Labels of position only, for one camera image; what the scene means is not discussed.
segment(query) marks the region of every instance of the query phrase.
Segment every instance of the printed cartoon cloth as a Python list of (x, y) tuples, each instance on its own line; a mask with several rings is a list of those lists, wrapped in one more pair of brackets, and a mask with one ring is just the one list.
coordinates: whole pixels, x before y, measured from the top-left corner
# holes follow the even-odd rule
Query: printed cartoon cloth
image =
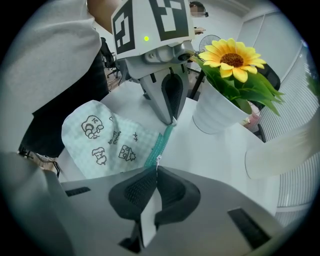
[(87, 179), (156, 164), (173, 125), (164, 135), (120, 117), (92, 100), (78, 107), (62, 125), (62, 141)]

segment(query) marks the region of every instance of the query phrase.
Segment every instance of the flower center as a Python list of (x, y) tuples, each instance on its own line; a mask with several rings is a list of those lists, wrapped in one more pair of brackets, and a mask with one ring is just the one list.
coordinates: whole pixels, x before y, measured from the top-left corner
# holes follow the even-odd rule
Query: flower center
[(236, 53), (227, 53), (222, 56), (220, 63), (226, 63), (235, 68), (241, 67), (244, 64), (244, 59)]

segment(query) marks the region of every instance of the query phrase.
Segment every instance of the ceiling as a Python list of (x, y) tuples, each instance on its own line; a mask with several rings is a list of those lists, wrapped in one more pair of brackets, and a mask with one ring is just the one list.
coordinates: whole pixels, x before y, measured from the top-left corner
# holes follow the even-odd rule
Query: ceiling
[(226, 9), (240, 17), (246, 15), (258, 2), (261, 0), (198, 0), (206, 4), (217, 6), (221, 9)]

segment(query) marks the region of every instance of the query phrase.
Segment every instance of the fan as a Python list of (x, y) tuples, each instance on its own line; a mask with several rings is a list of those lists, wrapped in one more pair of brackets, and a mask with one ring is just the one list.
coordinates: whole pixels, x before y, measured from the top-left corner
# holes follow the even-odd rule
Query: fan
[(205, 46), (210, 46), (212, 44), (212, 41), (219, 41), (220, 39), (221, 38), (219, 36), (216, 36), (213, 34), (205, 36), (199, 44), (199, 52), (200, 53), (205, 52), (206, 51)]

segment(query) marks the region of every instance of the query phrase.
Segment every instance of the black pants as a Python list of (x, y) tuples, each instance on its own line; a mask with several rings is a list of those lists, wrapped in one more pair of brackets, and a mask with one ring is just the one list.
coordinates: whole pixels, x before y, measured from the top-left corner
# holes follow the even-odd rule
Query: black pants
[(58, 157), (64, 149), (62, 124), (77, 107), (91, 100), (101, 101), (109, 93), (101, 53), (76, 83), (33, 113), (22, 146), (48, 157)]

